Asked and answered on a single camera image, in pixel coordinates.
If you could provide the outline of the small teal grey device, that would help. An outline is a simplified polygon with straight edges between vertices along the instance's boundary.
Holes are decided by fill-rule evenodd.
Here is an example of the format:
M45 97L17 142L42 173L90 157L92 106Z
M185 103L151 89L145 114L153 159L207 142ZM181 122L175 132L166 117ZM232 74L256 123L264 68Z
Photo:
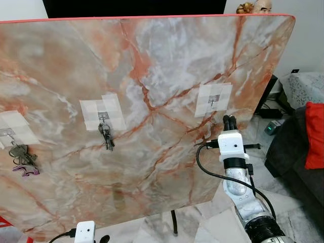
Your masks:
M278 128L282 127L282 124L285 122L284 119L280 120L271 120L266 128L264 129L265 133L269 136L273 136L277 133Z

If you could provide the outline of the bald head figurine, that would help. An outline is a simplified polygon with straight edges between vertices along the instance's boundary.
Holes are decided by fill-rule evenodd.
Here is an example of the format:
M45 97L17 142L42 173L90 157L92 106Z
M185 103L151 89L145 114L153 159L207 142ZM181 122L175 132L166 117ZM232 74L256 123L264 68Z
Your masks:
M269 14L272 12L272 0L256 0L251 11L253 14Z

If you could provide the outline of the black board leg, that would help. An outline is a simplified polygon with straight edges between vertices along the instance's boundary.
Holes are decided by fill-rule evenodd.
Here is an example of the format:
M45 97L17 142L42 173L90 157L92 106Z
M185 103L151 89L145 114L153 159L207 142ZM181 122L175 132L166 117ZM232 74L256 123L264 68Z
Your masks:
M171 210L171 217L172 217L172 233L174 236L178 236L178 222L176 211Z

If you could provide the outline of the black power adapter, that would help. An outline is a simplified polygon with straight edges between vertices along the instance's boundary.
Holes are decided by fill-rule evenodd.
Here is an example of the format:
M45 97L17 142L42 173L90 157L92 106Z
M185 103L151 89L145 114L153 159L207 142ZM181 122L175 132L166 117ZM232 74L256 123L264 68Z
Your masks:
M284 113L280 109L259 109L258 115L262 118L280 119Z

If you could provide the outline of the red cushion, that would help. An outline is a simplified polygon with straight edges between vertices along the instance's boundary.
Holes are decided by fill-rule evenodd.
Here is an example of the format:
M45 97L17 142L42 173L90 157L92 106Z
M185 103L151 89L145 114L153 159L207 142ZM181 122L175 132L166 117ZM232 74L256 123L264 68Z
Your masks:
M324 104L307 102L305 118L309 141L305 169L324 169Z

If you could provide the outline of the black speaker box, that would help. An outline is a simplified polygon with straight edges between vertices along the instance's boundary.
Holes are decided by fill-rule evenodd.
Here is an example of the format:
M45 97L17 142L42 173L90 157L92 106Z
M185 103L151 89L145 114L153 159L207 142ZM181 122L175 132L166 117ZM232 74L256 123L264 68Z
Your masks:
M271 91L273 90L273 87L277 83L277 80L278 80L277 76L275 76L274 74L271 75L271 78L269 79L266 88L262 93L261 100L259 100L259 103L257 104L254 114L257 114L259 111L261 111L262 106L266 103Z

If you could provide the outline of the golden figurine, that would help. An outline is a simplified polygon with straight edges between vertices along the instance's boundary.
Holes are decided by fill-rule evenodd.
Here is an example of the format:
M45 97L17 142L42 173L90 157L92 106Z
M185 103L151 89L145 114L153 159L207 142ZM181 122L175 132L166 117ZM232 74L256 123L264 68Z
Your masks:
M235 12L237 14L250 14L250 13L252 13L253 8L254 8L253 3L246 2L246 3L242 3L242 4L238 5Z

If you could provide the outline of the red metal frame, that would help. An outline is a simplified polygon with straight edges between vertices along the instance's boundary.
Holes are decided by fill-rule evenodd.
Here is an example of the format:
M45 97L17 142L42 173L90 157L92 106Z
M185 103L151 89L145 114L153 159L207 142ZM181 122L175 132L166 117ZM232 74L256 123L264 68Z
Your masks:
M0 243L34 243L34 240L0 217Z

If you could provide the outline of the keys with purple keychain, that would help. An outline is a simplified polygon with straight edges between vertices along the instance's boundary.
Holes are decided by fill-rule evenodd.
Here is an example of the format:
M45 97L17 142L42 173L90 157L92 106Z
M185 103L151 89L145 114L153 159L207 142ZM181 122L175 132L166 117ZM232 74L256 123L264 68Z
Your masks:
M9 155L14 158L13 162L16 165L12 171L21 171L23 177L39 175L39 169L35 165L37 155L28 152L26 144L16 144L9 150Z

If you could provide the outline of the dark metal key bunch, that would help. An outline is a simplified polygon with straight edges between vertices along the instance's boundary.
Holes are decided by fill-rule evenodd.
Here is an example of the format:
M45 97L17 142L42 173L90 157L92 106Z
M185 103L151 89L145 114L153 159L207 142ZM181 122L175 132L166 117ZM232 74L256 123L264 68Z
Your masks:
M112 151L114 149L115 144L111 135L111 127L107 125L107 123L99 123L99 132L101 133L104 139L106 150Z

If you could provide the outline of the dark grey sofa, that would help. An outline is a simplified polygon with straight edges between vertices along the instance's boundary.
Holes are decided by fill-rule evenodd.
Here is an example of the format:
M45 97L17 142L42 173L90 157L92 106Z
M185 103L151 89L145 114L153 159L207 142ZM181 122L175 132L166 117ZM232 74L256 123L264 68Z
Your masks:
M314 236L308 238L323 243L324 170L305 168L309 148L306 107L303 106L294 110L278 128L266 153L265 165L289 194L303 204L306 222L315 230Z

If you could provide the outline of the black television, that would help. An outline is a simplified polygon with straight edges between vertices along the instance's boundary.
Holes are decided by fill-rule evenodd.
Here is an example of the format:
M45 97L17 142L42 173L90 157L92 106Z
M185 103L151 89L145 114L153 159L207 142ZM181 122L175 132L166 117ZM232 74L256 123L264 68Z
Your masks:
M49 18L223 14L227 0L43 0Z

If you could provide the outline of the pink marble pattern board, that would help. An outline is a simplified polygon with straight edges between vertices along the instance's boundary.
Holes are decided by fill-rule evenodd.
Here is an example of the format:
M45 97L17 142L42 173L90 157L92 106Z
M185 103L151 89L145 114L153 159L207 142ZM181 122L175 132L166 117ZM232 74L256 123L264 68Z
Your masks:
M0 217L37 241L93 220L120 224L212 199L197 143L222 116L247 126L296 18L288 14L0 21L0 112L18 111L40 144L23 177L0 149ZM231 83L228 109L195 117L202 84ZM87 131L80 100L118 95L126 130Z

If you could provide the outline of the grey speckled ottoman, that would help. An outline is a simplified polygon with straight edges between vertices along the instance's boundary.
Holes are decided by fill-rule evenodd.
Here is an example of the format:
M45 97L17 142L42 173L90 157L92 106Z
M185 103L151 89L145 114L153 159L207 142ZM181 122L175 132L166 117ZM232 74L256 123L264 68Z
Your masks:
M322 72L294 72L279 78L290 107L297 109L308 102L324 103L324 74Z

